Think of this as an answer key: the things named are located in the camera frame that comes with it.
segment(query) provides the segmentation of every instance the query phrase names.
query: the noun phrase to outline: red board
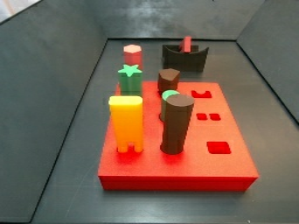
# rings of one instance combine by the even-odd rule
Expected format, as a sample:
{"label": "red board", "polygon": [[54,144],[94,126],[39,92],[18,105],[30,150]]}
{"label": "red board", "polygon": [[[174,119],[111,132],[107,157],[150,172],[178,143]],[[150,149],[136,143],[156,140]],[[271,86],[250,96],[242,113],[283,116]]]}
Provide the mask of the red board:
{"label": "red board", "polygon": [[[258,170],[218,83],[180,82],[178,91],[195,98],[184,150],[178,155],[160,151],[164,124],[159,119],[162,98],[156,82],[144,82],[144,151],[118,153],[111,122],[98,176],[106,190],[246,191]],[[197,114],[207,119],[198,119]],[[218,114],[221,119],[211,119]]]}

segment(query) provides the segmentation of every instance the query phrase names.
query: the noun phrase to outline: gray wall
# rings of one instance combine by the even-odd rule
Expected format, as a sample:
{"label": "gray wall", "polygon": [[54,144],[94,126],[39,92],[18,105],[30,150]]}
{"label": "gray wall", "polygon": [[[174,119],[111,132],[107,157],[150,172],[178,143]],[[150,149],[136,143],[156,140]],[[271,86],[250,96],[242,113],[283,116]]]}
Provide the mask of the gray wall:
{"label": "gray wall", "polygon": [[266,1],[238,43],[299,122],[299,1]]}
{"label": "gray wall", "polygon": [[0,26],[0,221],[32,218],[106,42],[80,0]]}
{"label": "gray wall", "polygon": [[265,0],[98,0],[110,38],[237,39]]}

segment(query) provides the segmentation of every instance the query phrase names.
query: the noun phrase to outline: green star-shaped block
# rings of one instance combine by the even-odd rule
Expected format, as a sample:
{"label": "green star-shaped block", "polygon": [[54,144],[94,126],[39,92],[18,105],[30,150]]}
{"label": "green star-shaped block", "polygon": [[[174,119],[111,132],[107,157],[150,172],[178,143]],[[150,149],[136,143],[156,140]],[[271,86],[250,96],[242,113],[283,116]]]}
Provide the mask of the green star-shaped block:
{"label": "green star-shaped block", "polygon": [[143,71],[138,69],[138,65],[124,65],[118,71],[118,80],[122,95],[143,95]]}
{"label": "green star-shaped block", "polygon": [[138,69],[138,65],[128,66],[124,65],[124,68],[118,71],[120,74],[126,74],[127,77],[131,77],[134,74],[140,74],[143,71]]}

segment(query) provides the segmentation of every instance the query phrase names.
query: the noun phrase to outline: brown peg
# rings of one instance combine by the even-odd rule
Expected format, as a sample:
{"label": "brown peg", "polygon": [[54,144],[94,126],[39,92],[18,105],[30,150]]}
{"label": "brown peg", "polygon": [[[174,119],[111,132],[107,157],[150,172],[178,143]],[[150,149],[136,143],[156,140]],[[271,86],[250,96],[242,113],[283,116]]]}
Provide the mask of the brown peg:
{"label": "brown peg", "polygon": [[184,139],[193,116],[194,98],[184,94],[174,94],[167,98],[163,122],[162,151],[179,154],[183,151]]}

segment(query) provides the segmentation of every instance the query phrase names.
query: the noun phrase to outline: red square hole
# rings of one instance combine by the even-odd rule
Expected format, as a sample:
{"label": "red square hole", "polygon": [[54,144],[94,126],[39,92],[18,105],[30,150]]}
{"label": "red square hole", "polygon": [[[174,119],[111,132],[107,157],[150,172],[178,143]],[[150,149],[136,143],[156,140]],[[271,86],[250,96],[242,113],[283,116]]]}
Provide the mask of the red square hole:
{"label": "red square hole", "polygon": [[211,154],[230,154],[230,144],[227,142],[207,142]]}

